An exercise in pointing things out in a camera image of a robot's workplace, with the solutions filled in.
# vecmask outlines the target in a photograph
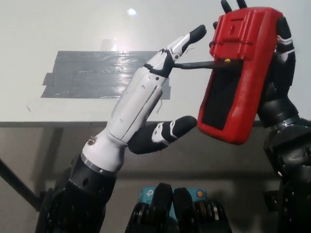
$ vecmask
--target screw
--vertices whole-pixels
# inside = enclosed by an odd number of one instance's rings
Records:
[[[88,145],[94,145],[94,143],[96,142],[97,137],[91,136],[91,138],[87,141]]]

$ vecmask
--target blue box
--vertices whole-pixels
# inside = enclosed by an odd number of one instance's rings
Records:
[[[151,204],[153,194],[156,187],[144,187],[138,195],[138,202]],[[206,190],[202,188],[186,188],[191,194],[192,201],[207,200]],[[173,204],[171,206],[170,217],[174,219],[174,224],[177,224],[177,219],[174,212]]]

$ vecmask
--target floor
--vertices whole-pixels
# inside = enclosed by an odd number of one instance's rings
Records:
[[[2,128],[1,159],[38,193],[53,186],[100,130]],[[266,210],[261,194],[278,186],[262,150],[264,138],[264,130],[254,128],[246,144],[233,146],[194,129],[164,151],[139,156],[127,151],[101,232],[124,232],[140,190],[159,182],[206,189],[224,205],[234,233],[275,232],[276,216]],[[0,190],[0,232],[33,233],[35,210],[2,179]]]

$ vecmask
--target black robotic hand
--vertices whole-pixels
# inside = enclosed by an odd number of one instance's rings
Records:
[[[244,0],[237,0],[237,3],[240,9],[247,7]],[[226,0],[221,0],[221,5],[226,14],[232,11]],[[213,23],[213,27],[217,28],[217,22]],[[296,59],[292,34],[285,17],[278,19],[276,33],[278,35],[277,46],[258,108],[258,116],[265,128],[275,126],[288,119],[294,121],[298,114],[297,109],[288,98],[288,91],[294,78]]]

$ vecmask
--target black screen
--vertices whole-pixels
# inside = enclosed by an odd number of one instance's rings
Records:
[[[218,130],[224,129],[240,78],[240,72],[214,71],[202,123]]]

